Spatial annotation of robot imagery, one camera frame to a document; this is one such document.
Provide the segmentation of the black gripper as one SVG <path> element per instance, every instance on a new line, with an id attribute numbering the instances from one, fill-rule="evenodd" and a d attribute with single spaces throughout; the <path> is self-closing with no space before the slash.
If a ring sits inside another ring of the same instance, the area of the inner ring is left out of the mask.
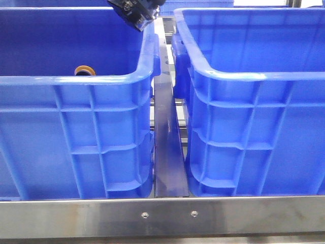
<path id="1" fill-rule="evenodd" d="M 160 12 L 165 0 L 109 0 L 108 4 L 131 27 L 142 32 Z"/>

